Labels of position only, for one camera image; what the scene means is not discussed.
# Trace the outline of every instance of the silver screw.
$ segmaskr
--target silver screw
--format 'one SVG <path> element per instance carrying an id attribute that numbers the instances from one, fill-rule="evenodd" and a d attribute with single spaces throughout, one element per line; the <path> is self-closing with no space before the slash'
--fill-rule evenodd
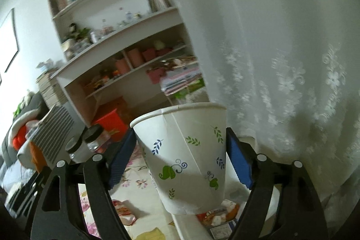
<path id="1" fill-rule="evenodd" d="M 64 166 L 65 165 L 65 161 L 64 160 L 60 160 L 60 161 L 58 161 L 57 163 L 56 163 L 56 166 L 57 167 L 62 167 L 62 166 Z"/>
<path id="2" fill-rule="evenodd" d="M 261 162 L 265 162 L 267 158 L 264 154 L 258 154 L 257 159 Z"/>
<path id="3" fill-rule="evenodd" d="M 296 168 L 301 168 L 302 167 L 302 163 L 300 161 L 295 161 L 294 165 Z"/>
<path id="4" fill-rule="evenodd" d="M 95 161 L 95 162 L 98 162 L 98 161 L 100 161 L 102 158 L 103 158 L 102 155 L 96 154 L 96 155 L 94 155 L 94 156 L 92 157 L 92 160 Z"/>

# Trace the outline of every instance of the sheer curtain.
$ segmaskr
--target sheer curtain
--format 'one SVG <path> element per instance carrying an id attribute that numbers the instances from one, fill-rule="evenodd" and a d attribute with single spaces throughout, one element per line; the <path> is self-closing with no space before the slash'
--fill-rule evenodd
<path id="1" fill-rule="evenodd" d="M 175 1 L 228 125 L 300 159 L 341 223 L 359 199 L 360 0 Z"/>

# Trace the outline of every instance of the black jar lid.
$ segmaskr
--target black jar lid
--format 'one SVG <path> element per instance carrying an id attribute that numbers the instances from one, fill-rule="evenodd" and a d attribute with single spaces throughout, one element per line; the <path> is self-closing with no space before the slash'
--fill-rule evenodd
<path id="1" fill-rule="evenodd" d="M 69 142 L 65 146 L 65 150 L 68 154 L 75 153 L 81 146 L 81 138 L 79 137 L 72 137 Z"/>
<path id="2" fill-rule="evenodd" d="M 99 125 L 95 124 L 89 127 L 87 131 L 82 136 L 82 139 L 88 144 L 90 142 L 95 141 L 104 131 L 104 128 Z"/>

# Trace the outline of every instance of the orange cloth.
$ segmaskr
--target orange cloth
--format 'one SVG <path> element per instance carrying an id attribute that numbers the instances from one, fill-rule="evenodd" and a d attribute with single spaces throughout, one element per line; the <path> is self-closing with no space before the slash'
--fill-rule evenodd
<path id="1" fill-rule="evenodd" d="M 40 150 L 38 146 L 36 146 L 33 142 L 30 142 L 30 153 L 32 156 L 31 161 L 34 163 L 36 167 L 36 171 L 40 173 L 43 170 L 44 166 L 47 166 L 45 157 L 43 152 Z"/>
<path id="2" fill-rule="evenodd" d="M 21 126 L 18 131 L 18 134 L 13 139 L 13 147 L 15 150 L 20 150 L 22 145 L 26 142 L 26 125 Z"/>

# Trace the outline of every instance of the cup rim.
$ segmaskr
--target cup rim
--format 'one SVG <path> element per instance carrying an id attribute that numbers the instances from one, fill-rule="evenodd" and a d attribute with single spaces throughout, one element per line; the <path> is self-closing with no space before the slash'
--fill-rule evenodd
<path id="1" fill-rule="evenodd" d="M 139 116 L 138 118 L 135 118 L 132 122 L 130 122 L 130 127 L 134 127 L 139 122 L 142 122 L 148 118 L 152 118 L 155 116 L 159 116 L 162 114 L 168 114 L 173 113 L 176 111 L 181 111 L 185 109 L 200 109 L 200 108 L 219 108 L 226 110 L 226 107 L 219 104 L 219 103 L 213 103 L 213 102 L 198 102 L 198 103 L 188 103 L 188 104 L 181 104 L 181 105 L 175 105 L 175 106 L 169 106 L 166 108 L 161 108 L 149 113 L 146 113 L 144 115 Z"/>

